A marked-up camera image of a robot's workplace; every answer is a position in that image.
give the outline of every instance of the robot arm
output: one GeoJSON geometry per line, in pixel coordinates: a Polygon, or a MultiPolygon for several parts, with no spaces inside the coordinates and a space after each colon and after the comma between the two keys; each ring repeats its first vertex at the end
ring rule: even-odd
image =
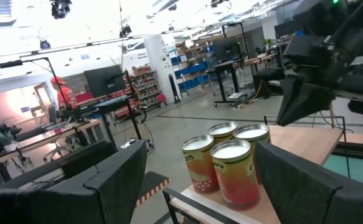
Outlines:
{"type": "Polygon", "coordinates": [[[363,76],[348,74],[349,65],[363,56],[363,1],[304,0],[294,19],[309,35],[294,37],[285,49],[296,76],[281,81],[277,124],[328,110],[337,96],[350,99],[349,109],[363,114],[363,76]]]}

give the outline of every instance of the can lid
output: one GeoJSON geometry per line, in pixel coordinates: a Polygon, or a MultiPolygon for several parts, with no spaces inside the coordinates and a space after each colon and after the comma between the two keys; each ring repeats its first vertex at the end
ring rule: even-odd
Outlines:
{"type": "Polygon", "coordinates": [[[233,135],[238,139],[255,140],[265,136],[269,130],[264,124],[250,124],[236,129],[233,135]]]}
{"type": "Polygon", "coordinates": [[[216,144],[212,150],[212,157],[216,159],[233,159],[250,151],[250,143],[245,140],[228,140],[216,144]]]}
{"type": "Polygon", "coordinates": [[[208,134],[196,136],[196,137],[193,137],[193,138],[190,138],[190,139],[184,141],[181,144],[181,149],[186,150],[186,151],[198,150],[198,149],[202,149],[204,147],[209,146],[213,142],[214,142],[214,138],[208,134]]]}
{"type": "Polygon", "coordinates": [[[207,130],[207,134],[211,136],[218,136],[222,134],[232,133],[237,127],[238,124],[236,122],[225,122],[221,124],[216,124],[211,126],[207,130]]]}

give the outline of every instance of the can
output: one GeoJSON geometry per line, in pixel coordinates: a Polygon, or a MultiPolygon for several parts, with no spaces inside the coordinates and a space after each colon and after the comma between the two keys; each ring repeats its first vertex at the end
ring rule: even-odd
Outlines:
{"type": "Polygon", "coordinates": [[[208,134],[190,138],[181,145],[192,184],[200,194],[211,194],[220,189],[210,155],[213,145],[214,138],[208,134]]]}
{"type": "Polygon", "coordinates": [[[236,211],[256,207],[260,193],[250,143],[244,140],[223,141],[216,144],[210,154],[226,206],[236,211]]]}
{"type": "Polygon", "coordinates": [[[214,144],[233,138],[232,133],[238,127],[236,122],[225,122],[211,126],[207,134],[214,137],[214,144]]]}
{"type": "MultiPolygon", "coordinates": [[[[271,143],[270,128],[265,124],[249,124],[242,126],[233,132],[233,136],[235,139],[246,140],[250,143],[253,153],[253,163],[255,163],[256,141],[262,140],[266,141],[267,143],[271,143]]],[[[262,184],[262,179],[260,178],[257,167],[256,175],[257,182],[262,184]]]]}

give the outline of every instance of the can label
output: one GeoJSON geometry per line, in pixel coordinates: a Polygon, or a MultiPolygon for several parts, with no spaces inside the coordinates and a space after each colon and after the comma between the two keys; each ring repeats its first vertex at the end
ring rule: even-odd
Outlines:
{"type": "Polygon", "coordinates": [[[224,136],[224,137],[214,137],[214,144],[216,145],[217,143],[220,143],[220,142],[226,141],[226,140],[230,140],[230,139],[233,139],[232,133],[230,135],[224,136]]]}
{"type": "Polygon", "coordinates": [[[226,206],[238,211],[256,207],[260,193],[252,153],[236,161],[213,161],[226,206]]]}
{"type": "Polygon", "coordinates": [[[219,190],[210,149],[211,147],[197,152],[183,151],[194,189],[201,194],[219,190]]]}
{"type": "MultiPolygon", "coordinates": [[[[250,147],[252,149],[252,153],[253,153],[253,158],[255,158],[255,151],[256,151],[256,141],[265,141],[267,143],[271,144],[271,137],[270,135],[266,135],[261,139],[257,139],[255,141],[249,141],[250,143],[250,147]]],[[[260,174],[258,173],[258,169],[256,169],[256,178],[257,178],[257,182],[258,184],[262,184],[262,178],[260,177],[260,174]]]]}

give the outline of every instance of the concrete floor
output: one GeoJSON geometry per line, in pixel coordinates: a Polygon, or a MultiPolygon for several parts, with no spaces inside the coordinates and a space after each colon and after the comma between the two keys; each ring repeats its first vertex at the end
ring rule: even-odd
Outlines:
{"type": "MultiPolygon", "coordinates": [[[[245,124],[262,123],[266,114],[276,115],[281,105],[282,97],[274,96],[269,99],[245,105],[239,110],[233,110],[229,105],[218,105],[214,108],[214,100],[221,96],[213,96],[209,87],[197,90],[189,96],[184,95],[182,103],[163,106],[148,113],[146,125],[150,128],[156,150],[148,157],[146,171],[154,171],[171,178],[170,187],[176,191],[183,191],[191,185],[184,157],[180,145],[186,139],[205,134],[207,128],[223,121],[236,121],[240,126],[245,124]]],[[[347,101],[338,99],[333,103],[336,115],[345,116],[347,128],[356,133],[363,133],[363,116],[351,113],[347,109],[347,101]]],[[[311,126],[312,118],[301,119],[293,126],[311,126]]],[[[314,127],[330,128],[322,119],[315,119],[314,127]]],[[[124,144],[125,139],[136,136],[131,122],[119,124],[115,130],[115,141],[118,146],[124,144]]],[[[30,152],[36,159],[35,166],[42,164],[45,150],[30,152]]],[[[10,174],[19,172],[9,166],[10,174]]],[[[167,212],[162,194],[157,194],[139,206],[133,215],[133,224],[154,223],[167,212]]]]}

